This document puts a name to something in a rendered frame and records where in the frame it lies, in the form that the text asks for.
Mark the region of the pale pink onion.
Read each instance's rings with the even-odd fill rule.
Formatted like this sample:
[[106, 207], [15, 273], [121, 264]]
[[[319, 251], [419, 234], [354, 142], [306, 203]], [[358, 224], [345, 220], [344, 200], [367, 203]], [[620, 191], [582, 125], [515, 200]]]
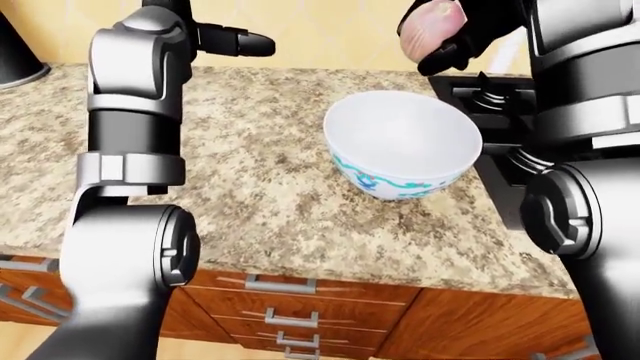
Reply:
[[432, 0], [412, 11], [400, 26], [404, 55], [419, 63], [464, 26], [466, 16], [456, 0]]

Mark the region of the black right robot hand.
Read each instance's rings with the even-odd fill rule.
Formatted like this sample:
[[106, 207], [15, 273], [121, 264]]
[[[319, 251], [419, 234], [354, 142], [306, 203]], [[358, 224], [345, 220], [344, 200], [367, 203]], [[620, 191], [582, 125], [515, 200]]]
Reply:
[[[397, 27], [408, 15], [432, 0], [415, 0], [408, 8]], [[417, 71], [433, 76], [450, 68], [463, 71], [471, 59], [482, 55], [498, 38], [510, 34], [525, 25], [533, 0], [456, 0], [465, 16], [464, 26], [453, 37], [443, 41], [433, 53], [417, 64]]]

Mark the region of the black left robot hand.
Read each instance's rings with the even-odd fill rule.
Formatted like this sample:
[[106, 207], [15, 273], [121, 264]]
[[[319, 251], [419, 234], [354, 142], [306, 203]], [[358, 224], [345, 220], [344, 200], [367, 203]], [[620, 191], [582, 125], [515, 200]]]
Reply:
[[276, 53], [276, 43], [265, 35], [230, 26], [197, 23], [190, 0], [142, 0], [141, 5], [166, 8], [176, 14], [189, 35], [191, 60], [198, 51], [220, 56], [269, 57]]

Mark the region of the black gas stove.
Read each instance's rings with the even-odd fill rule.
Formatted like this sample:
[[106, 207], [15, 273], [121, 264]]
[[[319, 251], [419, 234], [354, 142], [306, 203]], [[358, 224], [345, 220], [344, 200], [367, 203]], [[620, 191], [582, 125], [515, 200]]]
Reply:
[[533, 80], [514, 77], [433, 76], [437, 98], [465, 113], [479, 128], [484, 146], [475, 169], [503, 224], [523, 230], [519, 207], [529, 179], [552, 164], [523, 149], [533, 130]]

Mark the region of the white bowl with teal pattern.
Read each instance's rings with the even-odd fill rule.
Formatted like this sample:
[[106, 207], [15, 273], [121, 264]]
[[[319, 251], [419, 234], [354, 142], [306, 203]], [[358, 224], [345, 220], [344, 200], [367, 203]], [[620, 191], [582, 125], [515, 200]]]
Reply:
[[340, 173], [379, 200], [419, 199], [446, 188], [483, 149], [469, 116], [413, 92], [348, 95], [329, 107], [323, 131]]

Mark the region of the wooden drawer cabinet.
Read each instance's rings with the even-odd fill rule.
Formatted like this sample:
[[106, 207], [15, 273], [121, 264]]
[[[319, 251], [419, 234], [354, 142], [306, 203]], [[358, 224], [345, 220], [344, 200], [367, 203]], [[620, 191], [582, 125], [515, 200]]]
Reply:
[[574, 299], [207, 269], [175, 290], [161, 327], [303, 360], [589, 358], [588, 332]]

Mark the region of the black cylindrical appliance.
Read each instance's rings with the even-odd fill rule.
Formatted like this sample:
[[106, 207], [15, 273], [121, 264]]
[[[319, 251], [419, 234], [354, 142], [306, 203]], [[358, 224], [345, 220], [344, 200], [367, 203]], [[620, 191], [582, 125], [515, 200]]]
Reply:
[[0, 90], [32, 83], [50, 71], [0, 11]]

